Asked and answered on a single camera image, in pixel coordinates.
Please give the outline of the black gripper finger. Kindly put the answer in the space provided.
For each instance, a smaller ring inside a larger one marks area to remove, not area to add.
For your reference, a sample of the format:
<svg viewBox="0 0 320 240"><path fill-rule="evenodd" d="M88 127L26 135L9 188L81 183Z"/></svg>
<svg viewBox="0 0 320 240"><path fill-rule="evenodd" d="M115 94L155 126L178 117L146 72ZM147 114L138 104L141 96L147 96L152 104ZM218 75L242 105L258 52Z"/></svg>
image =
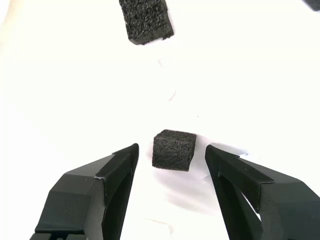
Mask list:
<svg viewBox="0 0 320 240"><path fill-rule="evenodd" d="M48 193L33 240L118 240L139 145L64 173Z"/></svg>
<svg viewBox="0 0 320 240"><path fill-rule="evenodd" d="M229 239L320 238L320 198L303 181L212 145L205 161Z"/></svg>

